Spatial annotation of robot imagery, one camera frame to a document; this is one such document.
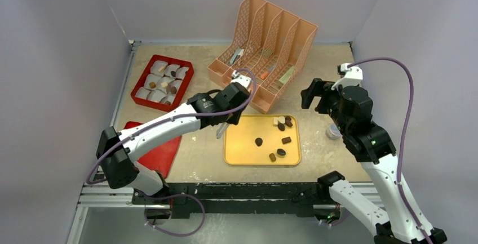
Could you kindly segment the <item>metal tongs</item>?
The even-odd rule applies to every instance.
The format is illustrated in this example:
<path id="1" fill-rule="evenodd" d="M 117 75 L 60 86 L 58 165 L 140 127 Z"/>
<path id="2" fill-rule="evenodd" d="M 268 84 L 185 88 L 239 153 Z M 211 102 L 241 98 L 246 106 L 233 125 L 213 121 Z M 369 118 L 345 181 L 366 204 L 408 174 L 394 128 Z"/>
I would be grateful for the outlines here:
<path id="1" fill-rule="evenodd" d="M 221 139 L 228 127 L 229 123 L 221 123 L 216 131 L 216 138 Z"/>

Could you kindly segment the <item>red box lid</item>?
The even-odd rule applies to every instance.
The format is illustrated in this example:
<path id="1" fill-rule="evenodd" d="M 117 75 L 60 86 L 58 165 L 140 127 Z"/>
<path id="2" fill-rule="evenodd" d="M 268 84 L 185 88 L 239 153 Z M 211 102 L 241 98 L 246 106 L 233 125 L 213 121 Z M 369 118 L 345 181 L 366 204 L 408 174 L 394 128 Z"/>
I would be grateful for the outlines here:
<path id="1" fill-rule="evenodd" d="M 150 170 L 160 172 L 164 178 L 167 178 L 181 141 L 182 136 L 171 139 L 143 155 L 138 162 Z"/>

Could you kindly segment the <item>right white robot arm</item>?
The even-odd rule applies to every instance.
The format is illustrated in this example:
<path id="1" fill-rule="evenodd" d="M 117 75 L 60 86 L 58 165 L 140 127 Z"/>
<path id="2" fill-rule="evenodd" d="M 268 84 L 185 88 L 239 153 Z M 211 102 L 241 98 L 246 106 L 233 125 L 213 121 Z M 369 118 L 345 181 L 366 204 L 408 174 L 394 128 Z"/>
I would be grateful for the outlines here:
<path id="1" fill-rule="evenodd" d="M 318 199 L 344 206 L 366 226 L 375 243 L 445 243 L 445 232 L 426 219 L 414 200 L 388 132 L 373 122 L 373 101 L 368 92 L 360 86 L 335 90 L 332 82 L 315 78 L 300 95 L 303 109 L 308 109 L 315 97 L 320 98 L 315 111 L 333 120 L 346 149 L 369 175 L 384 207 L 356 192 L 337 171 L 318 178 Z"/>

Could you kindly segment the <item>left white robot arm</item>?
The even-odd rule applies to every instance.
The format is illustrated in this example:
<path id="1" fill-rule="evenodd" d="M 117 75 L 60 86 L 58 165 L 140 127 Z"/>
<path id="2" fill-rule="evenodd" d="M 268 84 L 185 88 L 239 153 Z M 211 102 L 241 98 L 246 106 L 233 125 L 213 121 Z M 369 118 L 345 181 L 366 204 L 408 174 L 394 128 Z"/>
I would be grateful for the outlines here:
<path id="1" fill-rule="evenodd" d="M 101 167 L 103 180 L 111 189 L 131 187 L 155 204 L 165 202 L 168 189 L 164 178 L 139 163 L 139 159 L 163 143 L 208 126 L 219 126 L 216 135 L 221 137 L 228 125 L 238 124 L 252 100 L 249 88 L 256 88 L 256 84 L 240 76 L 215 96 L 211 92 L 195 94 L 173 111 L 140 126 L 121 131 L 114 127 L 104 129 L 95 167 Z"/>

